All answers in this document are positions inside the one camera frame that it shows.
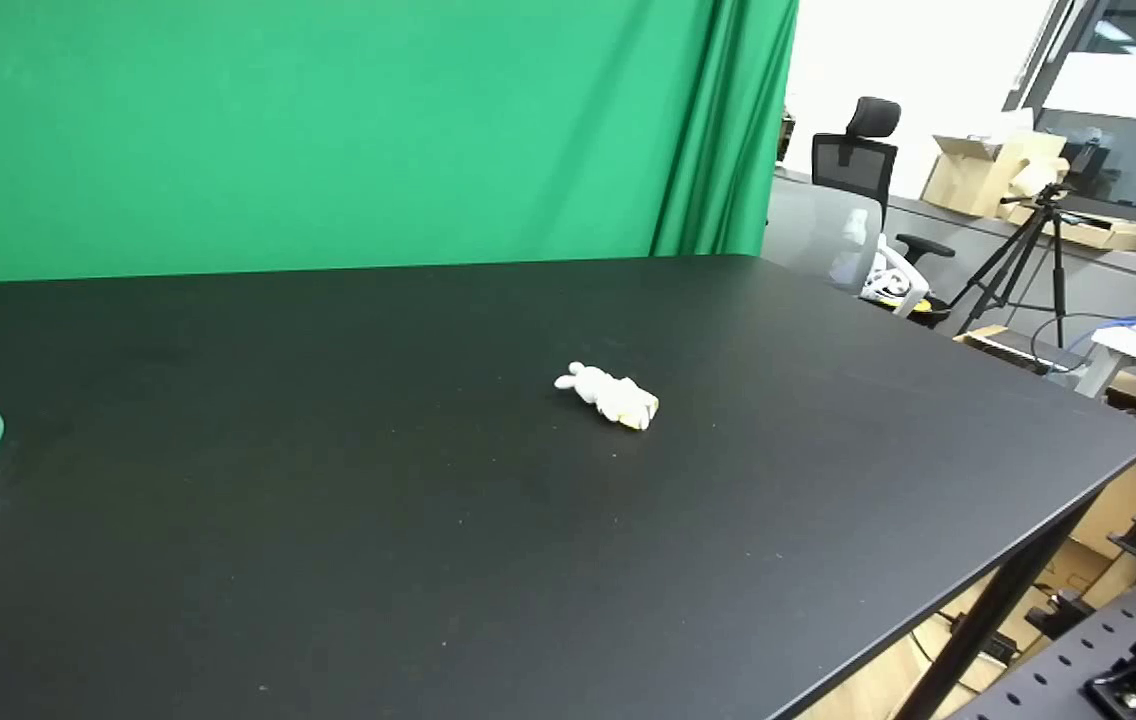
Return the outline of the grey translucent chair back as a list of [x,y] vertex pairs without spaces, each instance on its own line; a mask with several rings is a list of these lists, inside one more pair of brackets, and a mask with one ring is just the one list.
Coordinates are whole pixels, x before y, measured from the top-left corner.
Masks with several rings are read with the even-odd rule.
[[869,195],[778,181],[768,200],[765,256],[838,292],[860,292],[879,240]]

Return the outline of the black office chair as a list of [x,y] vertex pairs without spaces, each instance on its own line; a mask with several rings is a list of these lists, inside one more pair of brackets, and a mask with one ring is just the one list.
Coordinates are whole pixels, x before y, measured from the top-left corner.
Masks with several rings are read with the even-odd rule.
[[838,131],[813,137],[809,175],[825,189],[869,195],[887,207],[898,104],[885,94],[860,94]]

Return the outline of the open cardboard box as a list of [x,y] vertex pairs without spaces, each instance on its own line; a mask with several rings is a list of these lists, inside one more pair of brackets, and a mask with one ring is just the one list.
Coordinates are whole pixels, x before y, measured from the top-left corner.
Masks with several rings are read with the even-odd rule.
[[1062,141],[1051,131],[941,137],[924,200],[959,216],[992,216],[1018,175],[1051,181],[1059,151]]

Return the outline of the black table leg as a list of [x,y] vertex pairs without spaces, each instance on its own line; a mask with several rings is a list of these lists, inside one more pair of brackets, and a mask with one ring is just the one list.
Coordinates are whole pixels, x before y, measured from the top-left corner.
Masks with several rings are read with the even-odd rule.
[[1037,582],[1037,575],[1051,565],[1073,529],[1087,514],[1092,495],[1051,514],[1028,539],[1018,539],[992,573],[951,641],[929,662],[929,670],[912,682],[897,720],[932,720],[932,713],[948,701],[948,692],[965,679],[983,641],[1011,616],[1018,594]]

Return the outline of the green backdrop curtain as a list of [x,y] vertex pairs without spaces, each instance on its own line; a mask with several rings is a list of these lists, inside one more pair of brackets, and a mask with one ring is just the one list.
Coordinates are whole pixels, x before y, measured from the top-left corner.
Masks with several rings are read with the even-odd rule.
[[0,0],[0,280],[751,256],[802,0]]

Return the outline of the black perforated metal rack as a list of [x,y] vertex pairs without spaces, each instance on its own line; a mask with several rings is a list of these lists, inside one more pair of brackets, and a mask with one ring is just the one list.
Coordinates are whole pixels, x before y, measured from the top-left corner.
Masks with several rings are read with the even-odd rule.
[[[1136,518],[1115,542],[1136,561]],[[951,720],[1136,720],[1136,582],[967,701]]]

